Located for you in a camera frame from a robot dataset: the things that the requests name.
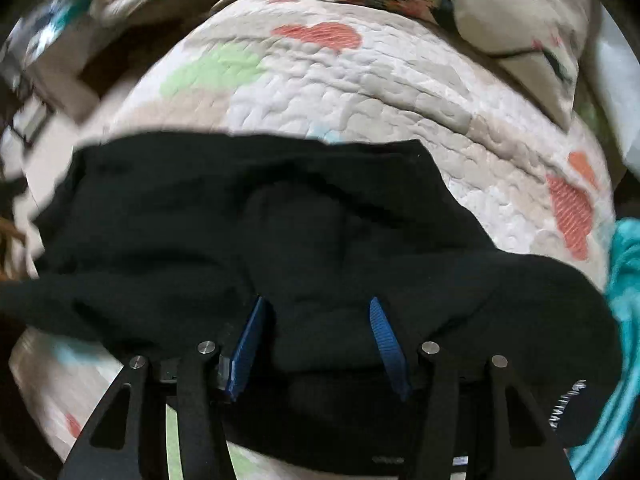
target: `metal bolt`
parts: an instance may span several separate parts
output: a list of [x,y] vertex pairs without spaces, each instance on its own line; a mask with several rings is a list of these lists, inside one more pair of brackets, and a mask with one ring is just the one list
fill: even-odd
[[440,345],[433,341],[427,341],[426,343],[422,343],[422,351],[425,354],[437,354],[440,351]]
[[136,355],[131,358],[131,361],[129,361],[129,366],[134,370],[142,368],[144,365],[146,365],[146,359],[143,358],[142,355]]
[[491,362],[494,364],[496,368],[506,368],[507,364],[509,363],[507,361],[507,358],[502,355],[494,355],[491,358]]
[[216,349],[216,344],[213,341],[203,341],[198,345],[198,352],[201,354],[210,354]]

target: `pink patch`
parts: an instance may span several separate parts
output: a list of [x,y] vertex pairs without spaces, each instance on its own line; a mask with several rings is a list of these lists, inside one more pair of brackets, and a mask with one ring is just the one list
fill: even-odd
[[65,417],[66,426],[69,430],[69,433],[71,433],[71,436],[73,438],[78,438],[80,436],[80,432],[82,431],[82,426],[80,426],[80,423],[73,415],[71,415],[71,413],[65,413]]
[[566,248],[576,260],[586,260],[589,257],[587,235],[593,225],[593,208],[586,193],[558,176],[547,175],[546,181],[556,225]]
[[600,190],[596,174],[593,171],[591,164],[589,164],[589,159],[585,152],[571,152],[569,153],[567,160],[572,168],[580,173],[584,179],[594,187],[594,189]]
[[362,37],[353,27],[344,23],[325,22],[318,23],[313,27],[305,25],[283,25],[274,28],[272,34],[295,38],[303,43],[315,43],[327,46],[340,52],[344,48],[359,48],[362,44]]
[[287,2],[299,2],[300,0],[268,0],[268,4],[286,4]]

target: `bed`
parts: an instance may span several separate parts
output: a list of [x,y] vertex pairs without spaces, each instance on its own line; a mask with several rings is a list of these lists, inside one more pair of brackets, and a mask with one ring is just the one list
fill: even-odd
[[[615,218],[592,131],[576,114],[559,127],[504,71],[419,20],[332,1],[223,0],[140,80],[104,141],[163,128],[418,139],[498,248],[551,256],[606,286]],[[99,346],[22,336],[12,371],[62,458],[120,366]],[[238,478],[322,478],[230,449]]]

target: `pillow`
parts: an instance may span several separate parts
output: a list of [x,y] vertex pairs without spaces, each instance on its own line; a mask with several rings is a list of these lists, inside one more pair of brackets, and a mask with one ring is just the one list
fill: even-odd
[[591,0],[335,0],[401,12],[494,58],[560,127],[571,122]]

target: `black fabric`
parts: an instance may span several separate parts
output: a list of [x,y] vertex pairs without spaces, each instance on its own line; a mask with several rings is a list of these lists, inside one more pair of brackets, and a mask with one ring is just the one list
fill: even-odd
[[600,480],[629,480],[640,471],[640,398],[636,399],[624,440]]
[[601,295],[569,266],[497,250],[417,140],[139,134],[76,153],[36,225],[40,278],[2,284],[0,310],[122,358],[179,356],[265,297],[272,319],[225,427],[311,468],[397,473],[420,417],[389,387],[374,296],[396,318],[415,386],[425,340],[464,359],[470,387],[505,355],[549,415],[585,380],[584,409],[559,423],[567,447],[620,376]]

